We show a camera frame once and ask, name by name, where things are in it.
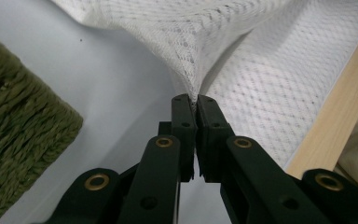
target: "brass screw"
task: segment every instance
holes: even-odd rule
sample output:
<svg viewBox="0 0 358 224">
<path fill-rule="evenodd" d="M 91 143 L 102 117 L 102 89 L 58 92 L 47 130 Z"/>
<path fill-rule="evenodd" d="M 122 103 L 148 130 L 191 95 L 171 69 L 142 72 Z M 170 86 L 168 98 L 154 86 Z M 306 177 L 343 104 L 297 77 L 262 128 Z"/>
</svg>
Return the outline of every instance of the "brass screw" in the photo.
<svg viewBox="0 0 358 224">
<path fill-rule="evenodd" d="M 234 144 L 237 147 L 251 147 L 252 146 L 252 142 L 245 138 L 235 139 Z"/>
<path fill-rule="evenodd" d="M 156 141 L 156 145 L 158 147 L 170 147 L 170 146 L 172 146 L 172 144 L 173 144 L 173 141 L 170 138 L 159 138 Z"/>
<path fill-rule="evenodd" d="M 331 175 L 317 174 L 315 176 L 315 181 L 325 189 L 330 189 L 332 191 L 341 191 L 342 189 L 344 189 L 342 183 Z"/>
<path fill-rule="evenodd" d="M 97 184 L 97 185 L 92 184 L 93 180 L 99 179 L 99 178 L 101 178 L 103 180 L 103 182 L 101 184 Z M 86 180 L 86 182 L 84 183 L 84 187 L 88 190 L 100 190 L 100 189 L 103 189 L 104 187 L 106 187 L 108 183 L 109 183 L 109 176 L 107 176 L 105 174 L 96 174 L 96 175 L 90 176 Z"/>
</svg>

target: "braided green textile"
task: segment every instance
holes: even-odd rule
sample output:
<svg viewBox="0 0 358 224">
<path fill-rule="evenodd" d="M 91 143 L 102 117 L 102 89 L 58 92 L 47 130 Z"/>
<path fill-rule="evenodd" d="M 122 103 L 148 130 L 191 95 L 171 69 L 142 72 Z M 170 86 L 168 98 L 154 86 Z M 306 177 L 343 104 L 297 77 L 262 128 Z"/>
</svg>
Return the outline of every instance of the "braided green textile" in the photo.
<svg viewBox="0 0 358 224">
<path fill-rule="evenodd" d="M 0 216 L 74 141 L 82 118 L 0 44 Z"/>
</svg>

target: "green rug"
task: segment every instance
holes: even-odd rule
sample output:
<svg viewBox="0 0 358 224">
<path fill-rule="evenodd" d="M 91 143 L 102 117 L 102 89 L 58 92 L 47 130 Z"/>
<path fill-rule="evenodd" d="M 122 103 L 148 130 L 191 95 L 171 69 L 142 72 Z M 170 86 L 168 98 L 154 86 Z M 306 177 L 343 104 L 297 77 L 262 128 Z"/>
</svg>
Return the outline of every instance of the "green rug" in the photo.
<svg viewBox="0 0 358 224">
<path fill-rule="evenodd" d="M 82 118 L 0 44 L 0 216 L 74 141 Z"/>
</svg>

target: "green knitted fabric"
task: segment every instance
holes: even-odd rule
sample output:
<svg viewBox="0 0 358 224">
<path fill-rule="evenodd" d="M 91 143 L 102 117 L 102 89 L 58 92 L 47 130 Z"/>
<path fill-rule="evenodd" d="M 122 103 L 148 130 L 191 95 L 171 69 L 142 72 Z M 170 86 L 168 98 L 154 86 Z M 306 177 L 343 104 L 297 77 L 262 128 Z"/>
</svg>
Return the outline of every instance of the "green knitted fabric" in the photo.
<svg viewBox="0 0 358 224">
<path fill-rule="evenodd" d="M 0 44 L 0 216 L 74 141 L 82 118 Z"/>
</svg>

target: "wooden edge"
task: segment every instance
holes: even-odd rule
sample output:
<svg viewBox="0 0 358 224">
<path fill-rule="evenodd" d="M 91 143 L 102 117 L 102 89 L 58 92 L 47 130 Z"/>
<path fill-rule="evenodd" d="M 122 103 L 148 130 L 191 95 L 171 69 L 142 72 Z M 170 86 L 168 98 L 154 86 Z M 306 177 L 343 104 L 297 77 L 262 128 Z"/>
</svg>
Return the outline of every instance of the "wooden edge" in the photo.
<svg viewBox="0 0 358 224">
<path fill-rule="evenodd" d="M 310 169 L 333 170 L 358 120 L 358 46 L 286 173 L 301 178 Z"/>
</svg>

